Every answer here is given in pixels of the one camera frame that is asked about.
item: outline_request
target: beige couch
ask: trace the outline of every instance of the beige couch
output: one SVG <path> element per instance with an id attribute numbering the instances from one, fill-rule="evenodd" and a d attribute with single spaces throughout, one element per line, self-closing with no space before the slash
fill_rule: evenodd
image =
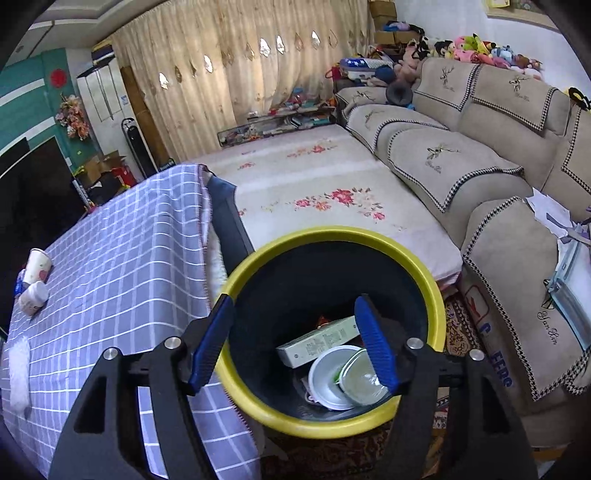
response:
<path id="1" fill-rule="evenodd" d="M 423 201 L 461 249 L 459 288 L 535 446 L 567 443 L 589 352 L 548 301 L 556 237 L 523 201 L 532 187 L 576 221 L 591 205 L 591 115 L 557 89 L 510 70 L 427 59 L 416 111 L 384 89 L 337 97 L 346 127 Z"/>

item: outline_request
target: teal wall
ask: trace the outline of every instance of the teal wall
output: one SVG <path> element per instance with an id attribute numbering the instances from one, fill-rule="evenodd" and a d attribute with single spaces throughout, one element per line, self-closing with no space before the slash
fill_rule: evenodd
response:
<path id="1" fill-rule="evenodd" d="M 67 84 L 61 89 L 51 85 L 50 76 L 55 69 L 68 73 Z M 49 50 L 3 69 L 0 72 L 0 98 L 39 79 L 45 80 L 44 86 L 0 106 L 0 150 L 35 125 L 54 117 L 61 103 L 61 93 L 65 97 L 74 95 L 65 49 Z M 29 146 L 34 148 L 51 137 L 57 139 L 64 157 L 71 160 L 72 169 L 84 164 L 98 151 L 91 137 L 84 141 L 78 137 L 70 139 L 66 135 L 66 128 L 57 123 L 29 138 Z"/>

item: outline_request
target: television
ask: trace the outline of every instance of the television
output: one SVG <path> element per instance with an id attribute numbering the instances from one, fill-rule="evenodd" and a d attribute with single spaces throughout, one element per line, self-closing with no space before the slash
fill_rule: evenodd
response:
<path id="1" fill-rule="evenodd" d="M 11 150 L 0 157 L 0 327 L 5 332 L 15 281 L 31 248 L 49 247 L 86 211 L 55 137 L 16 160 Z"/>

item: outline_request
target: brown rug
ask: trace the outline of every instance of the brown rug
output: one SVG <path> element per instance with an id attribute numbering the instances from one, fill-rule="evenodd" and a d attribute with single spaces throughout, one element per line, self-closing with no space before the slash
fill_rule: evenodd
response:
<path id="1" fill-rule="evenodd" d="M 445 351 L 463 356 L 473 348 L 482 348 L 461 295 L 456 293 L 448 297 L 445 306 Z M 425 475 L 437 471 L 447 421 L 447 395 L 447 388 L 441 388 L 433 419 L 433 440 L 425 464 Z M 391 422 L 388 422 L 370 432 L 336 440 L 301 439 L 267 430 L 267 436 L 287 454 L 289 460 L 283 461 L 276 456 L 262 458 L 262 477 L 274 480 L 369 479 L 376 461 L 382 456 L 390 427 Z"/>

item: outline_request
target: beige curtain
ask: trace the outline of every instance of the beige curtain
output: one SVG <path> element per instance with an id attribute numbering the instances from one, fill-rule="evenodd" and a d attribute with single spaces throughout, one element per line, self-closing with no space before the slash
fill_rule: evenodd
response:
<path id="1" fill-rule="evenodd" d="M 296 86 L 330 97 L 324 74 L 365 51 L 367 10 L 366 0 L 169 0 L 111 41 L 168 151 L 186 161 L 218 150 L 217 132 L 268 111 Z"/>

